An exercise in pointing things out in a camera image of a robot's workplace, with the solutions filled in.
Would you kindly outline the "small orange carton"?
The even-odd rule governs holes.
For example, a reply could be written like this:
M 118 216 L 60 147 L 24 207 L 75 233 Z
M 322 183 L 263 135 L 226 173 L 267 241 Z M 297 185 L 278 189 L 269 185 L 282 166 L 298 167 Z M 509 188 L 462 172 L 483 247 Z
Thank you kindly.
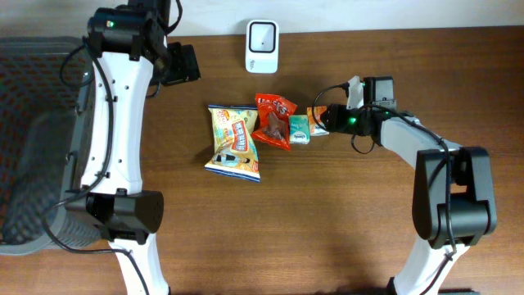
M 306 108 L 306 115 L 309 123 L 309 135 L 311 137 L 328 135 L 329 132 L 324 129 L 320 116 L 327 110 L 326 106 L 316 106 Z

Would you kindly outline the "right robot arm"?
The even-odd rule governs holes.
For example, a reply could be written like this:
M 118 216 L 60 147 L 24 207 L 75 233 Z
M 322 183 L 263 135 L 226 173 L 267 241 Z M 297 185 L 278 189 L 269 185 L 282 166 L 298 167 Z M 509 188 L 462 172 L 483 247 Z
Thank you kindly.
M 403 269 L 385 294 L 440 294 L 456 261 L 498 224 L 490 155 L 441 137 L 397 108 L 390 76 L 339 84 L 347 101 L 312 113 L 328 133 L 369 137 L 415 170 L 412 218 L 417 233 Z

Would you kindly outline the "teal tissue pack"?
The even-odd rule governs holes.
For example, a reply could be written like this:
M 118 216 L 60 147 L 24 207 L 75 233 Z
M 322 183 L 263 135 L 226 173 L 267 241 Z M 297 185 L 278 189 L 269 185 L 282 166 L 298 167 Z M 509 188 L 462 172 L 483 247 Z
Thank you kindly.
M 292 144 L 308 144 L 309 136 L 309 122 L 307 115 L 292 115 L 289 117 L 290 127 L 290 143 Z

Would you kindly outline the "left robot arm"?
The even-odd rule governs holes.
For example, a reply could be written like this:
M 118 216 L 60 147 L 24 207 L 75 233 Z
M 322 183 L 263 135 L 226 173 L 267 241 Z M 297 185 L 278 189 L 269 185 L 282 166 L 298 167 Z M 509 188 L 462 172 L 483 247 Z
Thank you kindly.
M 101 7 L 82 45 L 93 64 L 92 131 L 80 188 L 61 205 L 109 243 L 129 294 L 170 292 L 156 243 L 164 198 L 142 188 L 140 145 L 148 89 L 201 77 L 193 47 L 167 41 L 178 26 L 172 6 L 183 11 L 170 0 Z

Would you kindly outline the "red snack bag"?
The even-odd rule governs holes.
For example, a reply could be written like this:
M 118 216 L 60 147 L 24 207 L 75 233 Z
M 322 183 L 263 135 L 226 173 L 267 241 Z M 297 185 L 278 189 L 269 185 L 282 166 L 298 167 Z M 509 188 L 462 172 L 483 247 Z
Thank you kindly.
M 251 137 L 286 151 L 291 150 L 289 118 L 297 105 L 277 94 L 257 93 L 255 103 L 259 113 L 260 125 Z

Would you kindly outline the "yellow chip bag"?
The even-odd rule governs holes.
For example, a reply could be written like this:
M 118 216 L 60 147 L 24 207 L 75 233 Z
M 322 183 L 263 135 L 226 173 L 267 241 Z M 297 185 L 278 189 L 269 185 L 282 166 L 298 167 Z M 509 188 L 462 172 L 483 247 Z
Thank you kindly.
M 258 110 L 254 105 L 211 104 L 214 155 L 205 169 L 237 179 L 260 182 L 259 158 L 251 133 Z

